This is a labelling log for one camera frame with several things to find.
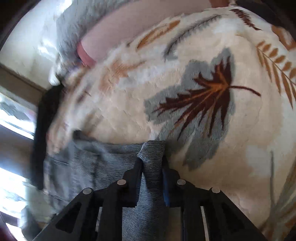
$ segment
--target pink pillow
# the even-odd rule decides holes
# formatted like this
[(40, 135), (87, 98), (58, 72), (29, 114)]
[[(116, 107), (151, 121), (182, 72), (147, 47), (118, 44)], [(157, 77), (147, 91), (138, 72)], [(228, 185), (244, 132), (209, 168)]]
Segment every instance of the pink pillow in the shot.
[(209, 0), (140, 0), (124, 5), (99, 21), (77, 46), (88, 66), (103, 60), (123, 40), (132, 40), (168, 17), (201, 12)]

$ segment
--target brown leaf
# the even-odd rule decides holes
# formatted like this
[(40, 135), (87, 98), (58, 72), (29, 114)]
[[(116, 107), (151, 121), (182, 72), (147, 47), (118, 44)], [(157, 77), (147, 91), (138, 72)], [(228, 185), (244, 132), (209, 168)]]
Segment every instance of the brown leaf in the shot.
[(258, 55), (258, 59), (260, 61), (261, 66), (263, 66), (263, 59), (262, 59), (262, 56), (261, 56), (261, 53), (260, 53), (259, 49), (257, 49), (257, 55)]
[(176, 98), (166, 98), (165, 103), (160, 103), (159, 107), (154, 111), (158, 111), (161, 115), (165, 111), (174, 112), (186, 108), (179, 119), (175, 122), (173, 130), (175, 130), (182, 122), (184, 123), (178, 138), (180, 138), (184, 129), (201, 113), (198, 125), (200, 125), (205, 114), (212, 110), (210, 127), (208, 135), (212, 134), (214, 120), (218, 110), (221, 110), (222, 129), (224, 129), (224, 120), (230, 103), (230, 89), (248, 90), (258, 96), (261, 96), (255, 90), (244, 86), (231, 85), (232, 76), (230, 69), (230, 57), (224, 65), (223, 60), (220, 64), (215, 65), (212, 72), (213, 80), (205, 79), (201, 73), (193, 80), (200, 85), (201, 89), (187, 90), (189, 93), (178, 93)]
[(277, 86), (277, 88), (279, 90), (279, 94), (281, 94), (281, 84), (280, 84), (280, 81), (279, 81), (279, 75), (278, 75), (277, 68), (276, 68), (275, 64), (272, 65), (272, 69), (274, 71), (274, 79), (276, 81), (276, 86)]
[(286, 70), (290, 69), (291, 66), (292, 66), (292, 63), (290, 61), (288, 61), (287, 63), (285, 63), (282, 71), (286, 71)]
[(293, 84), (291, 84), (291, 89), (292, 89), (292, 93), (293, 93), (294, 99), (295, 99), (295, 101), (296, 101), (295, 86), (294, 86)]
[(279, 51), (278, 48), (274, 48), (268, 57), (273, 58), (274, 56), (277, 56), (278, 51)]
[(266, 67), (266, 70), (267, 70), (268, 76), (269, 76), (269, 78), (270, 78), (270, 81), (272, 82), (270, 66), (269, 66), (269, 64), (268, 64), (268, 61), (267, 61), (267, 58), (266, 58), (265, 55), (263, 55), (263, 60), (264, 60), (265, 67)]
[(166, 34), (174, 27), (176, 27), (180, 23), (180, 20), (173, 21), (171, 23), (164, 24), (162, 26), (156, 27), (152, 31), (150, 31), (138, 44), (137, 50), (143, 48), (144, 46), (152, 43), (154, 40), (158, 39), (162, 35)]
[(270, 49), (271, 44), (267, 44), (263, 47), (263, 53), (265, 53), (266, 51), (268, 51)]
[(252, 18), (249, 14), (245, 13), (241, 9), (231, 9), (230, 11), (234, 12), (243, 22), (248, 25), (249, 27), (255, 29), (255, 30), (261, 30), (252, 23)]
[(257, 44), (257, 48), (261, 47), (263, 44), (265, 44), (265, 40), (261, 41), (259, 44)]
[(288, 83), (288, 81), (286, 79), (286, 76), (285, 76), (285, 74), (283, 72), (281, 73), (281, 77), (283, 79), (283, 84), (284, 84), (284, 87), (285, 87), (286, 94), (288, 96), (288, 99), (290, 101), (291, 107), (293, 109), (293, 102), (292, 102), (291, 90), (290, 90), (290, 87), (289, 87), (289, 83)]
[(291, 70), (291, 72), (290, 72), (290, 76), (289, 76), (289, 78), (291, 79), (291, 78), (293, 78), (293, 77), (295, 77), (296, 76), (296, 68), (293, 68), (292, 70)]
[(281, 55), (274, 62), (279, 64), (279, 63), (283, 62), (285, 58), (286, 58), (285, 55)]

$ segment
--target white wall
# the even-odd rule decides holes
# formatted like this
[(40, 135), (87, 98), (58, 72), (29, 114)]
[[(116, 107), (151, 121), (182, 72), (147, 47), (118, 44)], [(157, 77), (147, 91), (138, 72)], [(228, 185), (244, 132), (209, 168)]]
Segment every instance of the white wall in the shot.
[(57, 55), (55, 20), (71, 3), (41, 0), (9, 35), (0, 62), (43, 88), (50, 87), (49, 70)]

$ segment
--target blanket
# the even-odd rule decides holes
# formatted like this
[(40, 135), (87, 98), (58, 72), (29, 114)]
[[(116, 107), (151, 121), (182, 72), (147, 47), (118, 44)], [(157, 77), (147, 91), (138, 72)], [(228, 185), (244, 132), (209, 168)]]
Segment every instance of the blanket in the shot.
[[(269, 240), (296, 221), (296, 42), (236, 6), (168, 18), (66, 80), (47, 139), (164, 140), (170, 166), (220, 188)], [(174, 231), (169, 240), (174, 240)]]

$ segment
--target striped fabric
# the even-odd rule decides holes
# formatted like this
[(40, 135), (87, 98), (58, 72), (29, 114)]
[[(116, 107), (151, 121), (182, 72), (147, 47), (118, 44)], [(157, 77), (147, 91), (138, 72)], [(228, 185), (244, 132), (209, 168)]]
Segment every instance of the striped fabric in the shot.
[(161, 189), (164, 146), (163, 141), (106, 144), (76, 131), (67, 148), (45, 160), (54, 211), (60, 212), (86, 187), (99, 190), (121, 179), (126, 170), (133, 168), (138, 156), (144, 164), (140, 196), (135, 208), (123, 208), (122, 240), (164, 240), (168, 222)]

